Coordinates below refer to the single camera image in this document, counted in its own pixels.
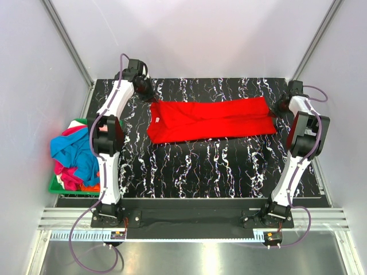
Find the red t shirt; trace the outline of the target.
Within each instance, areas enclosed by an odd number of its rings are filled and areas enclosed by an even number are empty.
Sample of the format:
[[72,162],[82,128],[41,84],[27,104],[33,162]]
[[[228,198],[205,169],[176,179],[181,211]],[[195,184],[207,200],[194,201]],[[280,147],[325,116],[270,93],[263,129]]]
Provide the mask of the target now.
[[158,101],[150,112],[147,134],[154,144],[276,133],[263,97],[213,103]]

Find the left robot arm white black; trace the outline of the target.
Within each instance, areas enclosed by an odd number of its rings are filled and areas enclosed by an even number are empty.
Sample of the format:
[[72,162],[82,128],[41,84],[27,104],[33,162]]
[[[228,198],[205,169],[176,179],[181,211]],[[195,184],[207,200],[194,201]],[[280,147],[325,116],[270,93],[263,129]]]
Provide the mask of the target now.
[[93,220],[112,227],[124,221],[122,196],[118,185],[118,160],[124,143],[120,116],[133,94],[143,101],[154,98],[146,63],[129,58],[127,68],[120,65],[112,91],[95,117],[88,118],[89,146],[99,166],[100,194],[93,207]]

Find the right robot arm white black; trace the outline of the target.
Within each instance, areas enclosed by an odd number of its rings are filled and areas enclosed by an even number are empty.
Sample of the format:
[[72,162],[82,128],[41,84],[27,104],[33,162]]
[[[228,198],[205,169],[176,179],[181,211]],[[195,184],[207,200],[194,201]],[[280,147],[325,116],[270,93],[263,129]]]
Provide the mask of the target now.
[[288,220],[294,207],[292,202],[299,181],[325,144],[330,118],[320,115],[311,102],[325,103],[328,97],[325,96],[323,100],[309,97],[303,91],[305,87],[302,81],[290,81],[286,94],[277,101],[274,108],[277,115],[286,112],[293,114],[294,120],[286,142],[285,167],[278,184],[259,213],[259,221],[265,227],[277,227]]

